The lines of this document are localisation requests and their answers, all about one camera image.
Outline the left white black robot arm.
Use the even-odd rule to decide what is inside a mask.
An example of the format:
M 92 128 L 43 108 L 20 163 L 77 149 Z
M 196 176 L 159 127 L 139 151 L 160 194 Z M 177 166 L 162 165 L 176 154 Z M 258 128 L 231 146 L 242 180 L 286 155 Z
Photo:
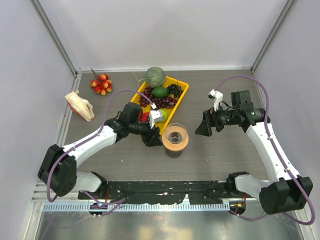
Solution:
M 77 191 L 82 198 L 102 199 L 107 195 L 107 180 L 96 172 L 78 171 L 79 166 L 100 150 L 114 145 L 130 134 L 141 136 L 147 147 L 162 146 L 160 129 L 155 124 L 164 119 L 160 109 L 152 107 L 148 115 L 142 107 L 129 102 L 117 116 L 106 120 L 103 125 L 82 139 L 65 145 L 50 146 L 38 171 L 38 178 L 46 184 L 47 199 L 54 192 L 64 197 Z

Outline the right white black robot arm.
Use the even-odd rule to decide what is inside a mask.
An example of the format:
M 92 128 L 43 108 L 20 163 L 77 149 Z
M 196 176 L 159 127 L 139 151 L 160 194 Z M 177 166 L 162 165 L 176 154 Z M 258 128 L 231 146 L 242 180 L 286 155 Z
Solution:
M 195 134 L 210 137 L 213 131 L 221 132 L 225 126 L 238 125 L 256 147 L 267 171 L 268 181 L 249 173 L 228 175 L 226 191 L 232 197 L 244 193 L 259 200 L 268 215 L 301 210 L 305 207 L 313 188 L 309 177 L 302 177 L 284 153 L 266 110 L 254 108 L 248 90 L 232 92 L 231 105 L 223 109 L 223 94 L 211 90 L 208 97 L 213 107 L 205 110 Z

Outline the clear glass ribbed dripper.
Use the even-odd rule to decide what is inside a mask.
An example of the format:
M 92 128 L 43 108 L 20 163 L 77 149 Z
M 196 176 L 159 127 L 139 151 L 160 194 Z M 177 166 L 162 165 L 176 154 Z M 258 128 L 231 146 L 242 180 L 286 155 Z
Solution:
M 171 123 L 163 134 L 170 143 L 180 144 L 187 138 L 187 129 L 180 123 Z

